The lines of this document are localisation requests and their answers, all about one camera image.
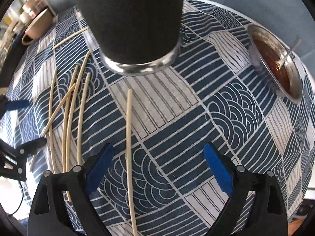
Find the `bowl of red sauce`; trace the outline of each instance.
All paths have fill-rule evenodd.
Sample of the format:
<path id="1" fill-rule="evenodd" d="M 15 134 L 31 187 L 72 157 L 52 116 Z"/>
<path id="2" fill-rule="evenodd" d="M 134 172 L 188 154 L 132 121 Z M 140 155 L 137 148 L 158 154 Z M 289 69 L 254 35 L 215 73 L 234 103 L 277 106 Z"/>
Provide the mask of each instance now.
<path id="1" fill-rule="evenodd" d="M 251 41 L 249 59 L 263 81 L 278 96 L 288 97 L 294 103 L 299 103 L 302 85 L 292 56 L 288 56 L 281 69 L 275 63 L 288 50 L 271 32 L 261 26 L 249 25 L 247 31 Z"/>

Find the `black cable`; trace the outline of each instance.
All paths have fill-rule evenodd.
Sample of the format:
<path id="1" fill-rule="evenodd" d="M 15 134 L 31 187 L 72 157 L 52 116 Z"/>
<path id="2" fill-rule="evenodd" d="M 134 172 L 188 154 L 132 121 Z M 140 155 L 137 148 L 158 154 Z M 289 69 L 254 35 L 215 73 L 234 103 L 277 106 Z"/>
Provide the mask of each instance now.
<path id="1" fill-rule="evenodd" d="M 12 214 L 10 214 L 10 215 L 9 215 L 9 217 L 13 216 L 16 212 L 18 212 L 18 210 L 19 210 L 19 208 L 21 207 L 21 204 L 22 204 L 22 202 L 23 202 L 23 199 L 24 199 L 24 191 L 23 191 L 23 186 L 22 186 L 22 184 L 21 184 L 21 181 L 19 181 L 19 184 L 20 184 L 20 186 L 21 186 L 21 190 L 22 190 L 22 199 L 21 199 L 21 203 L 20 203 L 19 207 L 17 208 L 17 210 L 16 210 L 16 211 L 14 211 Z"/>

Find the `bamboo skewer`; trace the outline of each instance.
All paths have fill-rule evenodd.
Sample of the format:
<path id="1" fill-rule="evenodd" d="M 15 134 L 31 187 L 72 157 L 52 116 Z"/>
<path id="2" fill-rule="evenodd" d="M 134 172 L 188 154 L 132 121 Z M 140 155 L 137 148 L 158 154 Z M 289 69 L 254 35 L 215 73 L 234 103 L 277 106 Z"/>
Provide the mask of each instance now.
<path id="1" fill-rule="evenodd" d="M 88 30 L 88 29 L 89 29 L 89 27 L 84 27 L 84 28 L 80 29 L 79 31 L 73 33 L 72 35 L 68 36 L 67 38 L 63 39 L 61 42 L 57 43 L 57 44 L 53 47 L 53 50 L 54 50 L 55 48 L 58 48 L 60 45 L 64 44 L 67 40 L 71 39 L 72 37 L 75 37 L 76 35 L 78 35 L 78 34 L 84 32 L 85 30 Z"/>
<path id="2" fill-rule="evenodd" d="M 71 106 L 70 106 L 70 111 L 69 111 L 69 118 L 68 118 L 68 126 L 67 126 L 67 137 L 66 137 L 66 172 L 70 171 L 70 142 L 71 142 L 71 127 L 72 127 L 72 119 L 73 119 L 73 113 L 74 113 L 74 109 L 75 109 L 75 105 L 76 105 L 76 99 L 77 99 L 77 95 L 78 95 L 78 90 L 79 90 L 79 86 L 80 86 L 80 82 L 85 70 L 85 65 L 89 59 L 90 56 L 90 51 L 88 51 L 85 55 L 85 59 L 83 61 L 83 64 L 81 66 L 79 75 L 78 75 L 78 79 L 77 79 L 77 84 L 76 87 L 73 91 L 73 95 L 72 95 L 72 100 L 71 100 Z M 71 201 L 71 197 L 69 192 L 67 192 L 67 197 L 68 197 L 68 201 Z"/>
<path id="3" fill-rule="evenodd" d="M 130 218 L 133 235 L 137 236 L 137 223 L 136 216 L 134 212 L 133 204 L 133 186 L 132 186 L 132 154 L 131 154 L 131 100 L 132 100 L 132 90 L 128 90 L 127 96 L 127 109 L 126 109 L 126 169 L 127 169 L 127 188 L 128 188 L 128 202 L 130 210 Z"/>
<path id="4" fill-rule="evenodd" d="M 71 77 L 70 86 L 74 84 L 76 79 L 76 75 L 78 72 L 79 66 L 76 65 L 74 72 Z M 67 119 L 69 113 L 69 105 L 70 105 L 70 97 L 67 98 L 66 107 L 65 107 L 65 114 L 63 117 L 63 127 L 62 127 L 62 172 L 66 172 L 66 137 L 67 137 Z"/>
<path id="5" fill-rule="evenodd" d="M 53 115 L 51 116 L 51 118 L 49 119 L 46 127 L 44 128 L 44 131 L 42 133 L 43 136 L 45 136 L 48 132 L 48 129 L 50 127 L 50 125 L 53 123 L 55 117 L 57 116 L 60 108 L 62 107 L 62 105 L 66 102 L 67 98 L 71 95 L 72 91 L 75 89 L 76 84 L 73 84 L 71 86 L 71 88 L 68 90 L 68 92 L 65 94 L 65 96 L 63 97 L 63 99 L 60 101 L 59 105 L 57 106 L 56 110 L 54 111 Z"/>
<path id="6" fill-rule="evenodd" d="M 84 106 L 85 106 L 85 101 L 86 101 L 86 95 L 89 89 L 90 78 L 91 78 L 91 73 L 88 73 L 85 79 L 85 84 L 84 84 L 84 89 L 83 89 L 83 94 L 82 94 L 82 99 L 81 99 L 80 112 L 79 112 L 77 161 L 78 161 L 78 165 L 80 166 L 82 166 L 82 146 L 81 145 L 82 145 L 82 125 L 83 125 Z"/>
<path id="7" fill-rule="evenodd" d="M 51 87 L 50 87 L 49 108 L 48 108 L 49 119 L 51 118 L 52 113 L 53 113 L 53 99 L 54 99 L 54 87 L 55 87 L 56 77 L 57 77 L 57 68 L 55 68 L 53 81 L 51 82 Z M 53 125 L 51 124 L 49 126 L 49 148 L 50 148 L 51 162 L 53 164 L 53 171 L 54 171 L 54 174 L 56 174 L 56 161 L 55 161 L 55 156 L 54 156 L 53 137 L 54 137 L 53 136 Z"/>

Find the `tablecloth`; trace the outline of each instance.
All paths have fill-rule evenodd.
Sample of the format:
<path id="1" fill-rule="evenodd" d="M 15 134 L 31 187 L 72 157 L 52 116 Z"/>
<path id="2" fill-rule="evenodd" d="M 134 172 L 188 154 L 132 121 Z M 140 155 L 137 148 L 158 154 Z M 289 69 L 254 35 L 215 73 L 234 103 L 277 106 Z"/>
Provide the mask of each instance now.
<path id="1" fill-rule="evenodd" d="M 133 194 L 139 235 L 203 235 L 228 196 L 209 169 L 203 147 L 218 150 L 249 171 L 274 171 L 288 219 L 302 201 L 314 163 L 315 101 L 300 59 L 294 62 L 303 85 L 299 104 L 277 97 L 261 81 L 248 58 L 247 25 L 253 21 L 205 0 L 184 0 L 181 54 L 160 72 L 125 77 L 109 71 L 87 30 L 52 50 L 53 45 L 87 26 L 77 7 L 56 17 L 50 30 L 32 43 L 21 59 L 7 96 L 28 99 L 31 106 L 6 113 L 1 136 L 15 146 L 38 138 L 48 122 L 49 91 L 58 68 L 53 110 L 68 90 L 76 64 L 91 55 L 82 79 L 92 73 L 85 104 L 82 154 L 86 160 L 110 142 L 115 156 L 90 199 L 113 235 L 131 235 L 125 163 L 127 90 L 133 89 Z M 71 166 L 82 84 L 72 123 Z M 64 107 L 54 123 L 54 153 L 61 169 Z M 37 157 L 36 182 L 51 169 L 48 147 Z M 242 228 L 254 194 L 249 193 L 235 230 Z M 83 231 L 72 203 L 74 228 Z"/>

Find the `metal base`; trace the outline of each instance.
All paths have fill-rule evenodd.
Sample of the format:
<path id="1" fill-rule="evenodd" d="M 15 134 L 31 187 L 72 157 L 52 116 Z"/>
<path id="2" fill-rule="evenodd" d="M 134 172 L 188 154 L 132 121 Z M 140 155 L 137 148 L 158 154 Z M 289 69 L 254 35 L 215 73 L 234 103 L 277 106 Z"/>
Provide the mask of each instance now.
<path id="1" fill-rule="evenodd" d="M 155 73 L 173 64 L 175 59 L 179 56 L 180 47 L 181 39 L 179 38 L 175 47 L 168 54 L 157 60 L 144 64 L 118 63 L 106 57 L 103 53 L 100 53 L 100 57 L 105 66 L 116 74 L 125 76 L 142 76 Z"/>

